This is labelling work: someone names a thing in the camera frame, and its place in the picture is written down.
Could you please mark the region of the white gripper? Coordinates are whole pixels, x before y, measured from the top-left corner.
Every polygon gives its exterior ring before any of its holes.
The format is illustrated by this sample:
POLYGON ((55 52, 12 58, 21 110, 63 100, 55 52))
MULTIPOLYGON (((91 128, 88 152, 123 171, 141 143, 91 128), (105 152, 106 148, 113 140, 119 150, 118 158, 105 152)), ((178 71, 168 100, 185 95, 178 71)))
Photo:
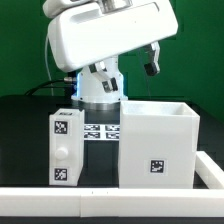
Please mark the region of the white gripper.
POLYGON ((43 11, 50 19, 48 38, 57 67, 71 72, 89 65, 106 93, 118 86, 102 60, 146 45, 144 69, 155 76, 160 72, 156 41, 178 30, 169 0, 131 0, 129 7, 112 12, 104 12, 100 0, 46 0, 43 11))

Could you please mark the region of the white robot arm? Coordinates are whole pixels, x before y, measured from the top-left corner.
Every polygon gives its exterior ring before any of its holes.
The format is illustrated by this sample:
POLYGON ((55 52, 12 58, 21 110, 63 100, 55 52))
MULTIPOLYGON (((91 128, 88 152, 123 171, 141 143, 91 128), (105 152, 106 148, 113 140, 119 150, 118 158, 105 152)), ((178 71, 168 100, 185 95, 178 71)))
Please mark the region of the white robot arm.
POLYGON ((119 55, 146 48, 145 70, 156 75, 159 41, 178 29, 169 0, 45 0, 43 11, 57 67, 78 72, 72 99, 93 107, 126 99, 119 55))

